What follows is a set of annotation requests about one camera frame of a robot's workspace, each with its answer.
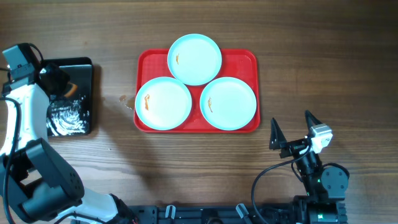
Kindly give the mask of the orange and green sponge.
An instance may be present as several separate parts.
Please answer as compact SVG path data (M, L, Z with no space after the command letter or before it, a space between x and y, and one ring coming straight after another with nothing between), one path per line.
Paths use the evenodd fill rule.
M78 89L78 86L76 84L68 82L63 96L65 98L69 98L74 95L74 93L77 91L77 89Z

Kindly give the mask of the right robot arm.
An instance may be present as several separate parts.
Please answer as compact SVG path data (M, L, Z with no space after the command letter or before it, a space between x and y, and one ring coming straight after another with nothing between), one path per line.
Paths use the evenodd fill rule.
M292 158L306 195L296 195L280 212L281 223L346 223L345 192L349 172L336 163L322 163L319 154L332 140L332 129L318 120L311 112L305 112L308 134L298 140L286 140L275 119L271 119L269 148L279 150L280 157Z

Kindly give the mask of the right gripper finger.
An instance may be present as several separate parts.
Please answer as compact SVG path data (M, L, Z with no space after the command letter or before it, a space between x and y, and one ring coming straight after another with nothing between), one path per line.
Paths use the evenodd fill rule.
M315 136L315 128L322 124L309 110L305 111L305 120L308 128L308 136Z
M286 147L287 140L275 118L271 119L271 135L269 149L278 150Z

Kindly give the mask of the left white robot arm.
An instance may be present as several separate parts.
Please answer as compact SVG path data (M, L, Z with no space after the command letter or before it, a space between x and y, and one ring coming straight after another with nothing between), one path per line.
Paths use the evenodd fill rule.
M48 63L9 72L7 136L1 149L1 196L8 218L26 223L67 218L83 223L136 223L137 215L112 194L83 185L49 136L86 133L91 124L93 66Z

